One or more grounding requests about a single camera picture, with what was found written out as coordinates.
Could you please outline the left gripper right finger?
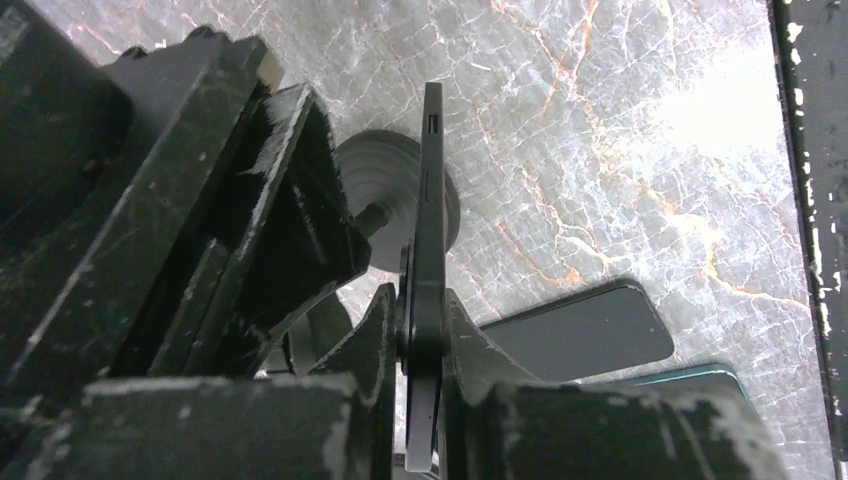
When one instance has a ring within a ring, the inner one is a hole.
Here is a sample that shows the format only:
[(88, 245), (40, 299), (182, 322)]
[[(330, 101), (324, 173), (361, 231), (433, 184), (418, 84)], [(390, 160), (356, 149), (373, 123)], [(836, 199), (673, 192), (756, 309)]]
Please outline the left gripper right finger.
[(534, 379), (470, 319), (446, 291), (440, 404), (444, 479), (511, 479), (508, 454), (521, 434), (516, 388)]

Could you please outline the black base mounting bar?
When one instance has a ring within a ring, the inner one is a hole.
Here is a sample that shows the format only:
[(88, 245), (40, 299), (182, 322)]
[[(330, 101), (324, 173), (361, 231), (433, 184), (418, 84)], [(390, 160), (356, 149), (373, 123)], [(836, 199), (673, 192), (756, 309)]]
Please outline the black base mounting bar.
[(775, 1), (774, 39), (835, 460), (847, 459), (847, 4)]

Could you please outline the black smartphone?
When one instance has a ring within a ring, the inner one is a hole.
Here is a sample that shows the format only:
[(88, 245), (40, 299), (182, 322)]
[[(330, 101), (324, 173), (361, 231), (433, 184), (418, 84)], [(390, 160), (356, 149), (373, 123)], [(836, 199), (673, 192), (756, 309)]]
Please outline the black smartphone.
[(675, 351), (645, 289), (630, 279), (550, 301), (482, 331), (529, 373), (554, 382), (657, 362)]
[(443, 86), (425, 84), (420, 192), (405, 274), (407, 376), (405, 469), (431, 470), (442, 379), (446, 317), (446, 234)]
[(613, 381), (613, 384), (687, 388), (727, 387), (748, 398), (736, 371), (727, 364), (717, 362), (617, 380)]

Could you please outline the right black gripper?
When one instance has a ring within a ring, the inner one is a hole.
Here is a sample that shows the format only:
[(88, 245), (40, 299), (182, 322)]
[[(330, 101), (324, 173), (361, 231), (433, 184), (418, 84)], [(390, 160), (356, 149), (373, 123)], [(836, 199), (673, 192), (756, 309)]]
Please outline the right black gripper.
[(93, 64), (1, 5), (1, 406), (61, 408), (103, 377), (219, 375), (225, 325), (278, 229), (281, 72), (208, 25)]

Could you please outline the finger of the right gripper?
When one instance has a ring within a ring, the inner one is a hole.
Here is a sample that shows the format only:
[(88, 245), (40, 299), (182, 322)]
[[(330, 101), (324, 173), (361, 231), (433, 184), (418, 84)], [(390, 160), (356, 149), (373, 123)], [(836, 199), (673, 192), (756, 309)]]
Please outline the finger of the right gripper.
[(369, 254), (319, 95), (300, 83), (262, 99), (164, 286), (149, 374), (255, 374)]

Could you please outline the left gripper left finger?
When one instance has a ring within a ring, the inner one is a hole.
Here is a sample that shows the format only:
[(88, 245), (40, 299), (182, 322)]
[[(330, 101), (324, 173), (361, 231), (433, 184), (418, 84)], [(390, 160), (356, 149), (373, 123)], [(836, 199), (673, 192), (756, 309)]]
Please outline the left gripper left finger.
[(322, 446), (332, 479), (389, 479), (393, 469), (396, 293), (375, 291), (358, 325), (309, 370), (347, 388), (340, 419)]

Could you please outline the black round-base phone stand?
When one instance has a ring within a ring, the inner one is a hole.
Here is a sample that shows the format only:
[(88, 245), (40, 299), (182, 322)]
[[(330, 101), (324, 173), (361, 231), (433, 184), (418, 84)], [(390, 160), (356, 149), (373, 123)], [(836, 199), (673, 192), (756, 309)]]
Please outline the black round-base phone stand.
[[(371, 246), (370, 265), (389, 273), (406, 267), (402, 248), (414, 235), (420, 142), (390, 130), (357, 133), (336, 149), (348, 206)], [(304, 375), (353, 328), (333, 292), (287, 331), (288, 370)]]

